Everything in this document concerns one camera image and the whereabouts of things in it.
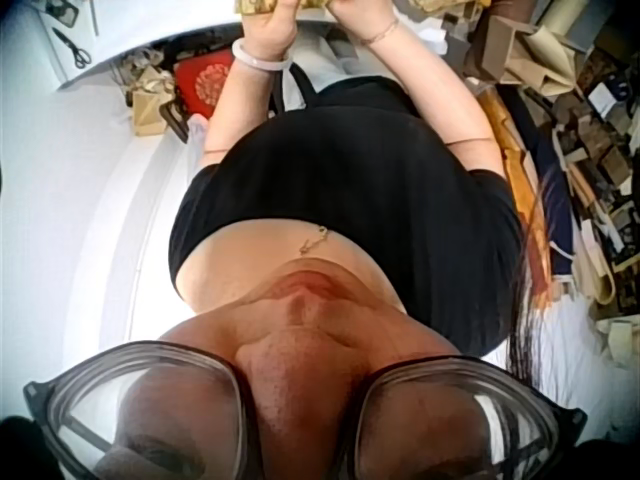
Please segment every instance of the gold bracelet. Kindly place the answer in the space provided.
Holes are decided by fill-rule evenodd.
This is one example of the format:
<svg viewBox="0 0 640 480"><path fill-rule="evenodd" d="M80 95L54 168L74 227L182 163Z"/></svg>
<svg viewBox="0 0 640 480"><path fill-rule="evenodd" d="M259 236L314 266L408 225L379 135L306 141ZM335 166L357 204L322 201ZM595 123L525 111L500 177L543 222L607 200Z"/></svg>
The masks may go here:
<svg viewBox="0 0 640 480"><path fill-rule="evenodd" d="M391 25L389 25L389 27L382 33L379 33L378 35L376 35L373 38L370 38L369 40L362 40L361 43L362 45L364 45L365 47L368 47L369 45L372 45L376 42L379 42L380 40L382 40L383 38L388 37L389 35L391 35L393 33L393 31L398 28L398 25L400 25L400 19L396 18L393 23Z"/></svg>

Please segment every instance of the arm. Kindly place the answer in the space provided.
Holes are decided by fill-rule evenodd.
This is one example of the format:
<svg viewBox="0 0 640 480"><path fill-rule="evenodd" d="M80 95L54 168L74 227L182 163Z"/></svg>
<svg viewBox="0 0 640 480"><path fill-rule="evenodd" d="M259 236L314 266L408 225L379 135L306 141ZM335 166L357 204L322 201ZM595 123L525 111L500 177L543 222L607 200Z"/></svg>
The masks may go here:
<svg viewBox="0 0 640 480"><path fill-rule="evenodd" d="M243 17L245 51L259 60L282 60L296 38L300 1L279 0L272 14ZM272 85L272 73L233 63L209 121L201 168L220 163L242 137L267 120Z"/></svg>
<svg viewBox="0 0 640 480"><path fill-rule="evenodd" d="M330 8L345 27L365 40L380 35L395 20L390 0L333 0ZM370 48L402 82L422 118L465 169L505 176L500 147L480 105L417 35L400 25Z"/></svg>
<svg viewBox="0 0 640 480"><path fill-rule="evenodd" d="M209 121L201 168L220 163L251 130L267 120L273 75L234 62Z"/></svg>

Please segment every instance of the red pouch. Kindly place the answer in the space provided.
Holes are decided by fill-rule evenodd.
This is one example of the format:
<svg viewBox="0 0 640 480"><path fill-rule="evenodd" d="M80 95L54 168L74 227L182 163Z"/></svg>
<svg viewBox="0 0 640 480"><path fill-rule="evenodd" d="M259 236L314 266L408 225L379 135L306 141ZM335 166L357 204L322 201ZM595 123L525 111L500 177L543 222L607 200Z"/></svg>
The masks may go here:
<svg viewBox="0 0 640 480"><path fill-rule="evenodd" d="M176 86L189 114L211 118L232 63L233 54L227 48L176 64Z"/></svg>

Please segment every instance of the glasses frame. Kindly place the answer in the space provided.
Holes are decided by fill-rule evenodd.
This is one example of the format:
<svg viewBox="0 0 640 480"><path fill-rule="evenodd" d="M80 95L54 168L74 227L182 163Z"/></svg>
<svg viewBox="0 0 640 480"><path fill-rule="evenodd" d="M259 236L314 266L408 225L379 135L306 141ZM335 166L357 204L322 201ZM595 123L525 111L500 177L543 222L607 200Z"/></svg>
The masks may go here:
<svg viewBox="0 0 640 480"><path fill-rule="evenodd" d="M258 423L256 409L249 382L244 374L239 371L234 365L215 354L185 345L161 341L140 341L120 345L111 350L102 352L80 363L79 365L76 365L75 367L48 382L31 382L24 387L23 392L31 415L33 416L36 424L41 428L47 446L63 465L65 470L67 470L78 480L100 480L76 458L73 452L60 438L57 431L54 430L54 425L52 423L56 422L51 421L51 416L56 413L52 412L52 400L55 399L55 396L61 391L66 391L67 389L69 389L69 387L74 382L78 383L78 386L76 386L76 388L85 387L87 385L86 380L80 382L78 379L82 378L83 374L86 374L88 370L104 362L108 357L116 357L118 355L123 355L125 353L134 352L137 350L139 350L141 353L144 353L146 351L150 354L158 354L158 347L178 351L182 354L186 354L193 360L200 359L209 362L213 360L219 363L226 370L228 370L228 373L235 378L238 387L240 397L239 402L241 407L238 415L244 421L244 433L246 434L246 451L242 452L242 454L244 455L244 458L242 458L244 468L242 469L238 480L256 480L264 478L261 453L262 450L260 447L260 438L257 427ZM483 360L465 356L427 357L389 365L388 367L378 370L377 372L368 376L358 387L356 394L352 397L350 404L345 410L346 413L343 417L342 425L340 427L340 434L337 444L338 447L334 456L333 465L327 477L328 479L357 480L355 473L355 450L357 448L358 430L362 411L372 387L380 379L382 379L382 377L396 370L443 360L462 362L467 365L481 365L482 368L490 369L490 371L497 375L517 382L517 384L522 389L524 389L527 394L532 395L538 401L546 405L547 408L549 408L558 425L559 437L557 446L555 450L551 452L551 457L544 463L541 469L538 470L538 472L533 477L531 477L530 480L539 480L545 478L545 476L548 475L549 472L552 471L553 468L560 462L560 460L564 456L564 452L575 446L587 421L587 415L582 410L568 410L560 407L537 390L523 385L508 372L505 372L504 370L494 365L484 362ZM75 399L76 393L77 391L74 391L70 398ZM84 425L77 421L77 419L74 419L73 417L70 418L73 422L73 425L71 426L67 423L64 423L62 420L57 423L59 425L67 426L77 435L81 436L87 442L91 443L96 448L102 451L105 451L104 449L110 445L104 439L100 438L98 435L91 432L88 428L84 427ZM532 445L528 445L522 450L528 448L532 448Z"/></svg>

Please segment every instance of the gold necklace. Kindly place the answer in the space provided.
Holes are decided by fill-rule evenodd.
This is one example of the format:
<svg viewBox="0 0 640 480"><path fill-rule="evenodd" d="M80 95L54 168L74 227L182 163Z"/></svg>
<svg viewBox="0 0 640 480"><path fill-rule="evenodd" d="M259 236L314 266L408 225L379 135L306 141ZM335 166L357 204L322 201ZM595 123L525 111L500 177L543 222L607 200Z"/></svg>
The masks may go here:
<svg viewBox="0 0 640 480"><path fill-rule="evenodd" d="M300 256L304 257L309 254L313 249L315 249L318 245L325 242L329 237L329 229L327 227L323 227L322 225L318 226L318 231L320 232L320 239L316 240L313 243L310 243L309 240L304 242L304 245L300 247Z"/></svg>

